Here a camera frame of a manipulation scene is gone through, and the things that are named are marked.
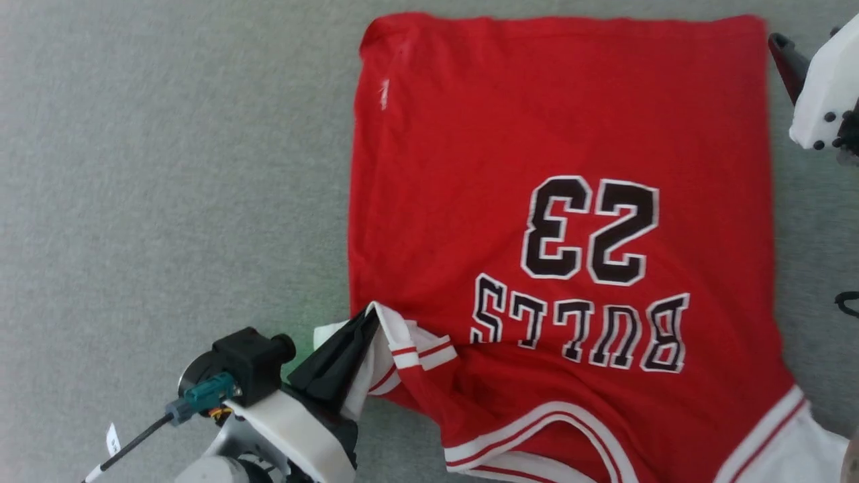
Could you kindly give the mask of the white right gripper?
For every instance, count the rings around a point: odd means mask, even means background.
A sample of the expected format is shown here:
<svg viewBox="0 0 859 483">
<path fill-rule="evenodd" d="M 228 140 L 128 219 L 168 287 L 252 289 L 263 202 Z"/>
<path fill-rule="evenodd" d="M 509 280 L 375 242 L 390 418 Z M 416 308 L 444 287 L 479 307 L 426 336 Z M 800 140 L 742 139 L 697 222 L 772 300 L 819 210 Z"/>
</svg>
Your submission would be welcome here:
<svg viewBox="0 0 859 483">
<path fill-rule="evenodd" d="M 858 15 L 816 51 L 811 60 L 784 34 L 768 46 L 794 107 L 789 137 L 805 150 L 848 145 L 842 134 L 848 114 L 857 114 Z"/>
</svg>

